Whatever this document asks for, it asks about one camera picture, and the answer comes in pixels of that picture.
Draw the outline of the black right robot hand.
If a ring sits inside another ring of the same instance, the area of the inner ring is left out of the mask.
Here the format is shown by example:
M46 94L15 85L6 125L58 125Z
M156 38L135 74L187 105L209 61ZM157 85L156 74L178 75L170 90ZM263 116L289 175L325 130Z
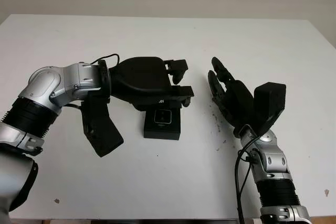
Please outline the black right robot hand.
M262 136L264 131L253 122L256 113L250 91L243 82L232 76L218 58L213 57L211 63L214 69L208 72L208 83L212 100L225 120L234 128L234 136L242 137L247 129L255 136Z

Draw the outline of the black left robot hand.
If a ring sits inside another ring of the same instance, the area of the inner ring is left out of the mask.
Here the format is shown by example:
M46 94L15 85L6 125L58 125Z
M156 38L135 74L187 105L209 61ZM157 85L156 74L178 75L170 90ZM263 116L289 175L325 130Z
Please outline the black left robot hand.
M194 96L191 86L180 86L188 70L186 60L133 57L110 68L111 96L139 111L187 107Z

